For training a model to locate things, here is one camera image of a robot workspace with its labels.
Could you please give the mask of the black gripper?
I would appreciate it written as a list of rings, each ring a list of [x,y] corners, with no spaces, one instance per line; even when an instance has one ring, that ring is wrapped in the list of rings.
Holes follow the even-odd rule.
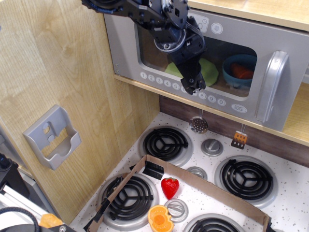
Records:
[[[169,53],[171,62],[167,66],[167,73],[181,77],[182,86],[190,95],[206,88],[206,82],[201,75],[199,64],[204,50],[205,40],[203,35],[190,34],[177,51]]]

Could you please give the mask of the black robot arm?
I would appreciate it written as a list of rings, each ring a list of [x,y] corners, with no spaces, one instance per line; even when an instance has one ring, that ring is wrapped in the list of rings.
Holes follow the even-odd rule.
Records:
[[[186,0],[84,0],[97,13],[130,18],[150,32],[160,51],[167,53],[183,76],[187,93],[205,89],[199,60],[205,51],[204,36],[196,20],[188,16]]]

